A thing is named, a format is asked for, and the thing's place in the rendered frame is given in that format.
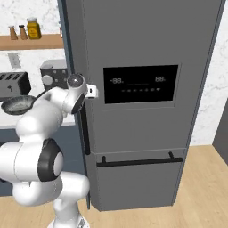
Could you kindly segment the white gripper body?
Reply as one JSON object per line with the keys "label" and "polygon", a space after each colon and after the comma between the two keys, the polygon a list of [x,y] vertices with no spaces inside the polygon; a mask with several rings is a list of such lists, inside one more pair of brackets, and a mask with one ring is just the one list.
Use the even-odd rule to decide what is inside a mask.
{"label": "white gripper body", "polygon": [[98,89],[95,85],[87,84],[87,98],[97,98],[99,96]]}

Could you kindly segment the grey fridge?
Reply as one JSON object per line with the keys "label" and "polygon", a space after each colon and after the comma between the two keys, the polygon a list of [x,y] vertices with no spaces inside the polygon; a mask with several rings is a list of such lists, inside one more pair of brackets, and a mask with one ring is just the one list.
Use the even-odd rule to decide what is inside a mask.
{"label": "grey fridge", "polygon": [[174,204],[225,0],[57,0],[92,205]]}

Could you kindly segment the grey fridge door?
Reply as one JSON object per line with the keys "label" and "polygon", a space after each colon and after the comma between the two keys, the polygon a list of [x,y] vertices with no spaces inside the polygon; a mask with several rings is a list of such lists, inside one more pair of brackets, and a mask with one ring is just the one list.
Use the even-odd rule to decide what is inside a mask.
{"label": "grey fridge door", "polygon": [[186,148],[225,0],[66,0],[92,153]]}

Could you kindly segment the grey fridge drawer front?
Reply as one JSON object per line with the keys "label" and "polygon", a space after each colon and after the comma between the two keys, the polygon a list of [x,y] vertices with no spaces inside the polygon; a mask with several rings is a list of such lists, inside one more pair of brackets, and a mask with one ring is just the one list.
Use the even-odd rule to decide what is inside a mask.
{"label": "grey fridge drawer front", "polygon": [[[126,167],[97,167],[107,162],[164,159],[172,151],[179,163]],[[182,176],[185,148],[158,151],[92,153],[86,157],[92,205],[100,211],[171,206],[175,203]]]}

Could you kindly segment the grey coffee machine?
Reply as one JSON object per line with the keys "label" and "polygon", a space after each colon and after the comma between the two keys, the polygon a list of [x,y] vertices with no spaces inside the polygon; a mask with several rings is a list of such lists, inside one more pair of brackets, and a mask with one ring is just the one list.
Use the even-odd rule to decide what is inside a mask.
{"label": "grey coffee machine", "polygon": [[53,87],[67,89],[68,70],[64,59],[44,61],[40,67],[45,90]]}

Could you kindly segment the dark frying pan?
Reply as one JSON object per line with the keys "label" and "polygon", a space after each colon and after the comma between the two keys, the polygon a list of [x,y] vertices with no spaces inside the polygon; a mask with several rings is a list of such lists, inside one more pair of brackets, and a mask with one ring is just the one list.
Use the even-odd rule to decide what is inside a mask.
{"label": "dark frying pan", "polygon": [[20,95],[7,99],[1,104],[1,109],[4,113],[18,116],[25,114],[28,110],[31,110],[34,102],[40,98],[45,92],[42,92],[38,96],[33,95]]}

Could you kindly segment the black toaster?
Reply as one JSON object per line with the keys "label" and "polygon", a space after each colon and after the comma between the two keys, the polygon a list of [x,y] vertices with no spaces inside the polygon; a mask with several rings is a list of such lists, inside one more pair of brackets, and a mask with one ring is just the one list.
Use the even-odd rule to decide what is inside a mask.
{"label": "black toaster", "polygon": [[27,95],[30,90],[27,72],[0,73],[0,102],[15,96]]}

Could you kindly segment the yellow jar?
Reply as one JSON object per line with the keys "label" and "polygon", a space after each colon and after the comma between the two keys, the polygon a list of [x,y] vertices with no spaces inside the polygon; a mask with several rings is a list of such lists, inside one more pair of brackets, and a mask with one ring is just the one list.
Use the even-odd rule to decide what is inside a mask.
{"label": "yellow jar", "polygon": [[34,17],[27,18],[27,29],[28,29],[28,36],[30,39],[40,39],[42,37],[40,26],[37,22],[37,19]]}

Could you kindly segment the dark-capped brown shaker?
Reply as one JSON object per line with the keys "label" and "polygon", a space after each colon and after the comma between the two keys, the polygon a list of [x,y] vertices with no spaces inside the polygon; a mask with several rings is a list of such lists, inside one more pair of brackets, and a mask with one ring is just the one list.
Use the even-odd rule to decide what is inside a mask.
{"label": "dark-capped brown shaker", "polygon": [[24,27],[25,27],[24,25],[19,25],[19,28],[20,28],[20,38],[22,40],[27,40],[28,39],[28,36],[27,36],[26,30],[25,30]]}

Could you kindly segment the light-capped brown shaker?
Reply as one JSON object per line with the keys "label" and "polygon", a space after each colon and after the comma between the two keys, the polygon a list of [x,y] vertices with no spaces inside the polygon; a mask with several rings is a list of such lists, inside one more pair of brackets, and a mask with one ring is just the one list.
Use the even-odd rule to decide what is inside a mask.
{"label": "light-capped brown shaker", "polygon": [[9,26],[11,40],[18,40],[14,26]]}

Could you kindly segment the dark grey cupboard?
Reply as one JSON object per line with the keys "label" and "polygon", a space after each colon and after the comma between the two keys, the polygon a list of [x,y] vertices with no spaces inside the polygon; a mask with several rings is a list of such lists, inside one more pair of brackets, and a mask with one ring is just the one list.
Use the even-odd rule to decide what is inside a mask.
{"label": "dark grey cupboard", "polygon": [[228,99],[216,130],[213,146],[228,166]]}

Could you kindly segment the wooden wall shelf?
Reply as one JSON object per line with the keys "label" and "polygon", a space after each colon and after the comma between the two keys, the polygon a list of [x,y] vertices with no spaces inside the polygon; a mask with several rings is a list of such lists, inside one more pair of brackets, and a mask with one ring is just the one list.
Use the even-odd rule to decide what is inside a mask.
{"label": "wooden wall shelf", "polygon": [[9,36],[0,36],[0,51],[63,48],[63,39],[60,34],[46,34],[35,40],[22,40],[21,38],[11,40]]}

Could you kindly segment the grey wall socket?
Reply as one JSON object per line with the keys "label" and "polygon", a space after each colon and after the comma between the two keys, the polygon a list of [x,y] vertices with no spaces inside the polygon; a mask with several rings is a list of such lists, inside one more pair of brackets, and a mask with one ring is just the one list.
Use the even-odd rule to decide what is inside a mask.
{"label": "grey wall socket", "polygon": [[8,58],[13,69],[20,68],[20,58],[17,53],[8,53]]}

